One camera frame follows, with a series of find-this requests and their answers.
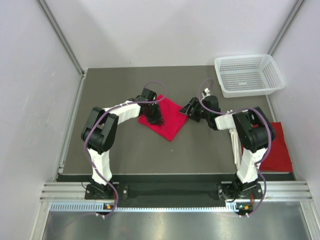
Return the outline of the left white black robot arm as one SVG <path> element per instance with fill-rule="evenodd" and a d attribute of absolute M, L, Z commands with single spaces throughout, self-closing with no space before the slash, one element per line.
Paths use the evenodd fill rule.
<path fill-rule="evenodd" d="M 113 107 L 94 107 L 81 133 L 84 152 L 92 166 L 90 184 L 102 198 L 109 198 L 114 191 L 110 183 L 110 150 L 115 142 L 118 125 L 138 117 L 146 117 L 149 124 L 161 126 L 165 123 L 156 92 L 144 88 L 135 98 Z"/>

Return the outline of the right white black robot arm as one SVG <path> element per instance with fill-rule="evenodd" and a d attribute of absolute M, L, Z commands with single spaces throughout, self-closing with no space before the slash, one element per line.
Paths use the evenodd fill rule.
<path fill-rule="evenodd" d="M 234 131 L 234 136 L 243 147 L 240 163 L 237 166 L 231 186 L 223 187 L 221 196 L 234 201 L 245 198 L 257 186 L 260 165 L 270 152 L 276 132 L 259 107 L 236 112 L 222 113 L 218 98 L 204 96 L 201 100 L 193 97 L 179 112 L 189 119 L 199 122 L 206 120 L 209 128 L 215 131 Z"/>

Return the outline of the bright pink-red t shirt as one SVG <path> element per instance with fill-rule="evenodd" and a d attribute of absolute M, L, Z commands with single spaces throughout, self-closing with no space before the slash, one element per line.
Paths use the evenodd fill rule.
<path fill-rule="evenodd" d="M 187 116 L 180 113 L 179 110 L 181 106 L 174 103 L 168 98 L 158 103 L 164 124 L 162 125 L 152 125 L 148 123 L 145 116 L 140 116 L 138 122 L 143 126 L 151 129 L 161 137 L 165 138 L 167 141 L 172 142 L 177 133 L 181 130 L 183 125 L 187 121 Z"/>

